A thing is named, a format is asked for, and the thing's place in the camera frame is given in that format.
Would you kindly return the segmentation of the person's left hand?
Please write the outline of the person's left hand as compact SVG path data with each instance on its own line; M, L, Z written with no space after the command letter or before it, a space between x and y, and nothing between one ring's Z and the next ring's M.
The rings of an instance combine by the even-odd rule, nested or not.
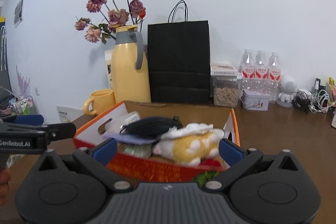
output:
M9 192L9 181L11 180L11 171L5 168L0 172L0 206L6 203L6 196Z

